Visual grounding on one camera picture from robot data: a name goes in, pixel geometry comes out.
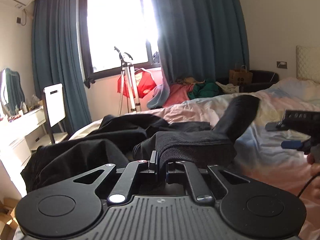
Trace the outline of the teal curtain left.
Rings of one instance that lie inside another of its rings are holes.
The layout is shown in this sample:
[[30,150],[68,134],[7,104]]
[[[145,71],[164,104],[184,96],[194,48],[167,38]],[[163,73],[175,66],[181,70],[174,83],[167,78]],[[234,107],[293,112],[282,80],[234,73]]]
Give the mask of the teal curtain left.
[[69,133],[91,123],[81,75],[76,33],[76,0],[36,0],[31,32],[35,93],[62,84]]

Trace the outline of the teal curtain right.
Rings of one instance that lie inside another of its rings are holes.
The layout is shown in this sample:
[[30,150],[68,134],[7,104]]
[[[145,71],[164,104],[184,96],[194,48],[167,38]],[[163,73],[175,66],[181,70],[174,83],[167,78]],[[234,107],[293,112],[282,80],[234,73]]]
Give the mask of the teal curtain right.
[[228,77],[249,65],[240,0],[151,0],[165,79]]

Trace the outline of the quilted headboard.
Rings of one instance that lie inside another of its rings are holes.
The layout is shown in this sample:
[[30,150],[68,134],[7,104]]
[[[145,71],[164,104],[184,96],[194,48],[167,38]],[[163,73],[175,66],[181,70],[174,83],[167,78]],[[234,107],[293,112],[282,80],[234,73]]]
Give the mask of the quilted headboard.
[[320,47],[296,46],[296,76],[298,79],[320,81]]

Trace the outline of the wall socket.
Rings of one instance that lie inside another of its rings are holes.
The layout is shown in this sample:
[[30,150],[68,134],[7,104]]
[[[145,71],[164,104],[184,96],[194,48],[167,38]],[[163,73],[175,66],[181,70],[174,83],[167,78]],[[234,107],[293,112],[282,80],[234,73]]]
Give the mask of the wall socket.
[[287,69],[287,62],[286,61],[277,61],[277,68]]

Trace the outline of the red garment on hanger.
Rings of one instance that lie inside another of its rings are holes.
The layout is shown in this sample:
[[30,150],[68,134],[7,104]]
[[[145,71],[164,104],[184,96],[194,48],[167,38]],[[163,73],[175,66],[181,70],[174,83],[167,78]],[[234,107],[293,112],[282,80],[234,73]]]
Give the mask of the red garment on hanger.
[[[141,99],[148,95],[156,87],[152,73],[144,68],[140,68],[135,71],[135,78],[138,95]],[[129,91],[125,81],[123,87],[123,95],[129,97]],[[118,79],[117,92],[121,93],[121,76]]]

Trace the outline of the pastel bed duvet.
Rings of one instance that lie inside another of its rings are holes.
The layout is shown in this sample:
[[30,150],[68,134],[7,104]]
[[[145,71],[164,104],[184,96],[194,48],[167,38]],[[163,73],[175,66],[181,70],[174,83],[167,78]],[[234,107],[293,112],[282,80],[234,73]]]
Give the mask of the pastel bed duvet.
[[[301,152],[280,146],[283,140],[305,140],[306,135],[265,130],[268,122],[280,120],[287,109],[318,111],[319,84],[289,77],[254,96],[260,99],[257,116],[235,143],[237,155],[232,167],[254,179],[300,193],[307,218],[299,235],[302,239],[319,239],[319,180],[307,184],[319,167],[309,164]],[[185,122],[191,123],[192,128],[201,127],[203,122],[215,125],[233,98],[233,94],[226,94],[194,99],[151,110],[150,114],[163,119],[162,127],[178,128]]]

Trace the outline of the teal curtain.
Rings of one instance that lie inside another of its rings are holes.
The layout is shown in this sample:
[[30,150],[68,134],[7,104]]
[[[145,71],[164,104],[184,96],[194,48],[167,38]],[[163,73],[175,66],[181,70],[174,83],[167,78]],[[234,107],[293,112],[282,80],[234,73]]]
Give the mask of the teal curtain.
[[151,0],[165,79],[228,77],[249,65],[240,0]]
[[81,75],[76,33],[76,0],[36,0],[31,32],[35,93],[62,84],[69,133],[91,123]]

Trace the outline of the brown paper bag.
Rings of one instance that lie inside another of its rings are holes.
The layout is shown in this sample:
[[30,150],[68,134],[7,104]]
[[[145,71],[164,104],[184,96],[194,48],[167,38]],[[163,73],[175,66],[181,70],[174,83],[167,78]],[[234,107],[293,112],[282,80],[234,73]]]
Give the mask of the brown paper bag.
[[253,73],[247,69],[246,65],[229,71],[229,83],[234,86],[246,86],[252,83]]

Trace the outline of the silver tripod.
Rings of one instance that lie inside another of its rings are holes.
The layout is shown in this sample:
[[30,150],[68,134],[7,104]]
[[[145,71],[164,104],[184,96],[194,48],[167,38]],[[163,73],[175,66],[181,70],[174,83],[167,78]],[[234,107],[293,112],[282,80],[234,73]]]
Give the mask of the silver tripod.
[[125,92],[125,84],[127,87],[129,100],[131,104],[131,108],[128,112],[130,113],[136,113],[140,112],[141,105],[138,95],[138,89],[137,89],[137,83],[136,83],[136,77],[135,77],[135,68],[132,62],[127,62],[121,51],[114,46],[115,51],[119,55],[119,59],[121,62],[121,73],[120,73],[120,101],[119,101],[119,108],[118,108],[118,115],[121,116],[121,112],[123,109],[123,97]]

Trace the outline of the white dresser desk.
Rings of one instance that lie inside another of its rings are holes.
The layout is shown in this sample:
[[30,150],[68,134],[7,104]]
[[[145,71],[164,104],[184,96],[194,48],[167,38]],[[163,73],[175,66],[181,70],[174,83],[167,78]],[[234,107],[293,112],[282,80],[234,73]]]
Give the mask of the white dresser desk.
[[31,148],[45,135],[43,107],[18,119],[1,121],[1,199],[21,199],[27,192],[21,171],[31,158]]

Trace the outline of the pile of colourful clothes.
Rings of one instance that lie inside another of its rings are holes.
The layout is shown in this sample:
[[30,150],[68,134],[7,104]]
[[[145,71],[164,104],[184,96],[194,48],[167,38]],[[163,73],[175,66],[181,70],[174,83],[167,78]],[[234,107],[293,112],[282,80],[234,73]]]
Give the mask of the pile of colourful clothes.
[[212,79],[196,81],[193,77],[179,80],[169,87],[168,96],[161,96],[162,87],[154,89],[153,98],[147,103],[148,109],[158,109],[180,104],[188,100],[212,98],[223,94],[234,94],[240,92],[240,87],[231,83],[223,85]]

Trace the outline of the black pants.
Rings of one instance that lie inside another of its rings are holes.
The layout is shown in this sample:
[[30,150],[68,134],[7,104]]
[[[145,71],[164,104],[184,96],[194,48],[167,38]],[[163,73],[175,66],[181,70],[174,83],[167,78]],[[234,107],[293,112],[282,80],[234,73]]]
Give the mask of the black pants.
[[255,119],[259,103],[255,96],[237,96],[215,126],[198,121],[170,124],[152,114],[108,115],[83,138],[39,147],[21,176],[31,192],[105,164],[124,168],[131,160],[150,160],[153,151],[161,170],[179,160],[199,168],[226,167],[236,157],[235,141]]

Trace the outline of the window frame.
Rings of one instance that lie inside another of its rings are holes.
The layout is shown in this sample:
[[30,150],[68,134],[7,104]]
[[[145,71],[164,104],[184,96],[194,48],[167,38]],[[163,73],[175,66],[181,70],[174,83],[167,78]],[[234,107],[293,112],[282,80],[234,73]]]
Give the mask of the window frame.
[[151,0],[78,0],[85,81],[120,74],[123,57],[136,68],[157,68],[158,28]]

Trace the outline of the open cardboard box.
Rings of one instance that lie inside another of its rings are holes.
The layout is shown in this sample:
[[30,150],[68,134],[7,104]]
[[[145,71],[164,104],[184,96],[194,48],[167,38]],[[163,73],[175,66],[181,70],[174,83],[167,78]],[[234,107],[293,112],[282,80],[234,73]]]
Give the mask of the open cardboard box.
[[4,198],[1,202],[1,240],[14,238],[18,227],[15,218],[15,207],[17,204],[18,200],[12,198]]

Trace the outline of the cosmetics clutter on desk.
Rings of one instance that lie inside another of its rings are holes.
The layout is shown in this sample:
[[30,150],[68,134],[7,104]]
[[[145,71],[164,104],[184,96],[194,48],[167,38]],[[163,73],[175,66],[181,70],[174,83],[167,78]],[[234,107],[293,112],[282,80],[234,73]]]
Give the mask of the cosmetics clutter on desk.
[[13,122],[24,115],[30,116],[38,111],[43,111],[43,100],[40,100],[36,95],[32,95],[31,102],[21,102],[20,105],[10,106],[9,103],[1,102],[1,107],[8,122]]

